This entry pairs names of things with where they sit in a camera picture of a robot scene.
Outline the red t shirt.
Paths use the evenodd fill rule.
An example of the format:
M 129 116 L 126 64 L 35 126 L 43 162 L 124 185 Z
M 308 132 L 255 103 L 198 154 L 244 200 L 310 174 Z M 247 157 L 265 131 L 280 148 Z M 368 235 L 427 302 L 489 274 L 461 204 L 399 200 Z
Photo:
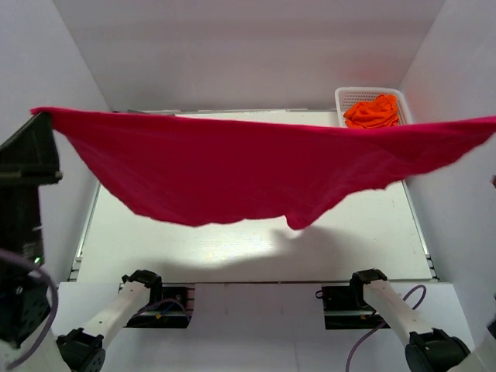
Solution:
M 494 117 L 346 129 L 33 108 L 137 215 L 184 226 L 285 217 L 310 226 L 347 195 L 457 162 Z

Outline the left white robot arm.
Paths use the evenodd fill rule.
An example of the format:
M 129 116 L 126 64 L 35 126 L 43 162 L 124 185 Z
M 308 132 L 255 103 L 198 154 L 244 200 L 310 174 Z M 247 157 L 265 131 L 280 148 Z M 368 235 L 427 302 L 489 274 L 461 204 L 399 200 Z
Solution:
M 32 116 L 1 145 L 1 369 L 100 371 L 129 320 L 164 299 L 160 276 L 138 270 L 82 327 L 55 336 L 57 284 L 42 268 L 39 189 L 62 178 L 51 117 Z

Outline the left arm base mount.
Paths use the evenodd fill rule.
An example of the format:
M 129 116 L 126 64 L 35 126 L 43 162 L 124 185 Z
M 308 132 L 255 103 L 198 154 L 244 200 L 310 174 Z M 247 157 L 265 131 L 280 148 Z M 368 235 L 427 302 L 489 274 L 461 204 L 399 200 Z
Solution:
M 131 329 L 186 329 L 193 316 L 195 286 L 163 284 L 127 323 Z

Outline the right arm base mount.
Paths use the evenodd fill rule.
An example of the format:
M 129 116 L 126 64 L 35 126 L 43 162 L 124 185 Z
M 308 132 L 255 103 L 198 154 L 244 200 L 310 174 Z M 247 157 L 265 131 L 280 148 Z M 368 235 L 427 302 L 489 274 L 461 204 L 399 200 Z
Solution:
M 315 297 L 322 301 L 326 330 L 373 329 L 383 322 L 369 305 L 356 303 L 349 286 L 322 286 Z

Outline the orange t shirt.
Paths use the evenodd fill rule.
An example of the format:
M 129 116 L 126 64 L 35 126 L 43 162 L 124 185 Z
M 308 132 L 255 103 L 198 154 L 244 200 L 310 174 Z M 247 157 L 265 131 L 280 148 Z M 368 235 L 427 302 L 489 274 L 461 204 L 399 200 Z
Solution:
M 398 126 L 398 103 L 393 95 L 381 94 L 370 102 L 357 102 L 344 114 L 351 129 L 382 129 Z

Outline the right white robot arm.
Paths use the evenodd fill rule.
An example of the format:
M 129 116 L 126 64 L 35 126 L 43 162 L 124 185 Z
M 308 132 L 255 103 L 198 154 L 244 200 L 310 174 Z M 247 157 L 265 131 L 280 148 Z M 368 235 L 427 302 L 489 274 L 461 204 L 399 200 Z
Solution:
M 495 370 L 495 322 L 487 325 L 481 344 L 470 351 L 460 339 L 424 320 L 394 291 L 382 271 L 353 273 L 350 288 L 350 299 L 356 307 L 371 307 L 394 331 L 404 347 L 409 370 Z

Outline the white plastic basket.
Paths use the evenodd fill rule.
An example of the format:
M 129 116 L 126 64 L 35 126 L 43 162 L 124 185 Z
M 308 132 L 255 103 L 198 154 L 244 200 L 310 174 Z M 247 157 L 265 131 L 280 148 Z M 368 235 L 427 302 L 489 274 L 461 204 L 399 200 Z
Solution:
M 344 113 L 357 102 L 373 101 L 378 95 L 393 95 L 397 100 L 399 125 L 412 124 L 412 116 L 404 95 L 393 88 L 341 87 L 335 90 L 335 103 L 339 127 L 346 128 Z

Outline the folded grey t shirt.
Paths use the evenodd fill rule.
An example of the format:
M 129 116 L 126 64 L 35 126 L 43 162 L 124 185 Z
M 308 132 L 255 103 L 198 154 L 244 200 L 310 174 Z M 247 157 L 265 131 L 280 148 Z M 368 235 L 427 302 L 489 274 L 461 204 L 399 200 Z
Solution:
M 176 115 L 177 114 L 177 111 L 174 111 L 174 110 L 151 110 L 151 111 L 147 111 L 147 110 L 132 110 L 132 109 L 128 109 L 126 111 L 126 113 L 129 113 L 129 114 L 139 114 L 139 115 Z

